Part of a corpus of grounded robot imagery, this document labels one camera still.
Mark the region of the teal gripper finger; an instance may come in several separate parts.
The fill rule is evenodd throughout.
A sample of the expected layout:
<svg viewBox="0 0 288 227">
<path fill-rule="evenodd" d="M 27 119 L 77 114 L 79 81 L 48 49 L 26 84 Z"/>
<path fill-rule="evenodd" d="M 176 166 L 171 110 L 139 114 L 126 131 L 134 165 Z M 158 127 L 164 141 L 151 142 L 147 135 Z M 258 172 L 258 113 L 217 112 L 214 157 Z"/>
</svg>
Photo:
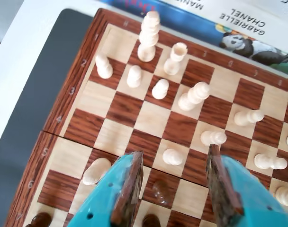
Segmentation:
<svg viewBox="0 0 288 227">
<path fill-rule="evenodd" d="M 119 157 L 75 213 L 69 227 L 132 226 L 143 181 L 143 153 Z"/>
<path fill-rule="evenodd" d="M 288 212 L 239 161 L 209 145 L 207 184 L 219 227 L 288 227 Z"/>
</svg>

